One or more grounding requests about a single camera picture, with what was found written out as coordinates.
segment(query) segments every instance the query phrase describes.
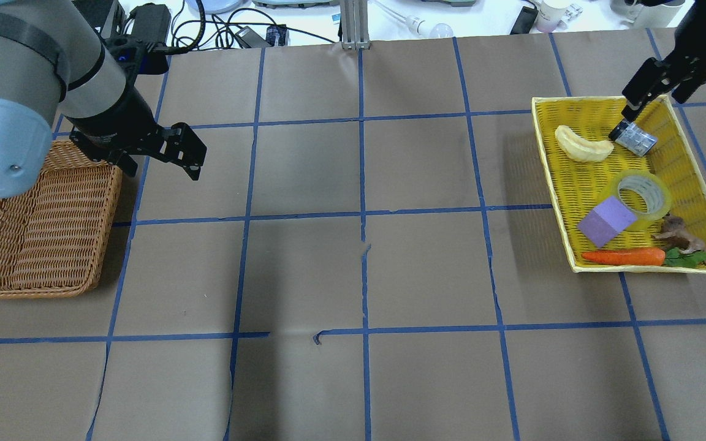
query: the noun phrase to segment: metal post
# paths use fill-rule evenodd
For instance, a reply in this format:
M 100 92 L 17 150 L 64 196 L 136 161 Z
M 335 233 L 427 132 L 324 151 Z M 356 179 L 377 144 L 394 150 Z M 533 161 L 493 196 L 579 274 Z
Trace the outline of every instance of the metal post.
M 370 33 L 366 26 L 366 0 L 340 0 L 342 12 L 342 47 L 370 48 Z

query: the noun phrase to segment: green leaf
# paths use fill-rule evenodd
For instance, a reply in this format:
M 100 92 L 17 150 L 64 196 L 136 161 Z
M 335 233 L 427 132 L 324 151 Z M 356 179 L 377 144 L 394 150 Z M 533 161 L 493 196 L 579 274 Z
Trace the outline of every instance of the green leaf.
M 699 263 L 706 260 L 706 251 L 694 251 L 691 254 L 680 253 L 679 248 L 672 248 L 666 252 L 664 265 L 670 267 L 697 268 Z

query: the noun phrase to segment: peeled banana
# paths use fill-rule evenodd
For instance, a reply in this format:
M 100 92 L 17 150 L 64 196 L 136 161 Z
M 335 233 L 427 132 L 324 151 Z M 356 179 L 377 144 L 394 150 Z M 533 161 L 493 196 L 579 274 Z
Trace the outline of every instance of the peeled banana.
M 569 126 L 558 126 L 555 137 L 568 157 L 579 162 L 600 162 L 614 150 L 610 140 L 593 142 L 575 134 Z

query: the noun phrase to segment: purple cube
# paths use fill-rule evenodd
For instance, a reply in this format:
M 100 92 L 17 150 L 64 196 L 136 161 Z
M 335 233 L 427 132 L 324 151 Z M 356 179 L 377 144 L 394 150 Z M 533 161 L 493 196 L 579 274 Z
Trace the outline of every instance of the purple cube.
M 592 209 L 577 228 L 600 248 L 634 222 L 636 215 L 620 199 L 610 196 Z

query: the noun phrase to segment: clear adhesive tape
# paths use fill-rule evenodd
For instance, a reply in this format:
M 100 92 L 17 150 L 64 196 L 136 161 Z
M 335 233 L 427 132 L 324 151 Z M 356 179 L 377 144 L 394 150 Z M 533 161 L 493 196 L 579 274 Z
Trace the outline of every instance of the clear adhesive tape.
M 622 190 L 631 190 L 642 198 L 647 210 L 634 209 L 622 196 Z M 636 215 L 636 222 L 625 230 L 628 232 L 642 232 L 660 218 L 669 213 L 672 208 L 672 195 L 669 188 L 658 176 L 642 170 L 625 170 L 617 173 L 611 182 L 599 194 L 599 202 L 610 196 L 615 196 Z

